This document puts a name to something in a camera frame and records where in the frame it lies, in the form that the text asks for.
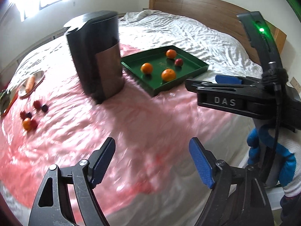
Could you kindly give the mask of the blue white gloved hand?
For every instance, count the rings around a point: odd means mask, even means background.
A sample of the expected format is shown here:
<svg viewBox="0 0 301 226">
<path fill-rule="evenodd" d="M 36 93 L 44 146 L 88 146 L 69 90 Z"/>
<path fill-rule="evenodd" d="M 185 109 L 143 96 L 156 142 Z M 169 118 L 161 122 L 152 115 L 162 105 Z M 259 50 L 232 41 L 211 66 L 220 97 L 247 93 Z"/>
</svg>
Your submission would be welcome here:
<svg viewBox="0 0 301 226">
<path fill-rule="evenodd" d="M 267 121 L 254 119 L 255 128 L 249 133 L 247 145 L 249 159 L 247 164 L 255 165 L 260 160 L 260 143 L 273 148 L 275 129 Z M 277 139 L 276 154 L 283 158 L 278 175 L 284 195 L 288 198 L 300 194 L 300 131 L 280 128 Z"/>
</svg>

